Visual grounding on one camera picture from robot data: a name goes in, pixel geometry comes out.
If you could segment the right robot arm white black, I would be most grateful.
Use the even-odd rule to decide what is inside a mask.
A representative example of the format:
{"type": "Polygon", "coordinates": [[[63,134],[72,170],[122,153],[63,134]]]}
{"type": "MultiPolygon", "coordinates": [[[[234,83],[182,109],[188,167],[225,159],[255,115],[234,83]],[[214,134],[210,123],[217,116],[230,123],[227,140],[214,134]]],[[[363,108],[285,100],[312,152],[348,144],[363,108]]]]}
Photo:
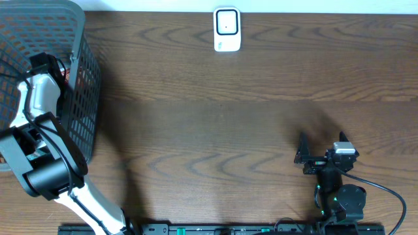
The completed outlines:
{"type": "Polygon", "coordinates": [[[343,132],[322,156],[311,155],[307,135],[300,134],[294,163],[304,165],[304,174],[316,176],[315,206],[332,223],[351,223],[364,217],[365,189],[342,181],[342,175],[353,168],[358,156],[359,152],[343,132]]]}

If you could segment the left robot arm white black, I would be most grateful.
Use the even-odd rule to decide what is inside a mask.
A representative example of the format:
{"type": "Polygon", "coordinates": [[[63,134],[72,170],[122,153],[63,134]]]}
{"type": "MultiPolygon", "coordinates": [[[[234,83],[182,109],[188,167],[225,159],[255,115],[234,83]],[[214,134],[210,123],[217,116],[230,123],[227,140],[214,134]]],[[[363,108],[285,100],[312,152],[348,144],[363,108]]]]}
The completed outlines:
{"type": "Polygon", "coordinates": [[[67,94],[65,65],[44,52],[29,60],[31,69],[19,75],[17,114],[1,131],[1,156],[28,195],[66,206],[95,234],[142,234],[90,180],[82,152],[57,118],[67,94]]]}

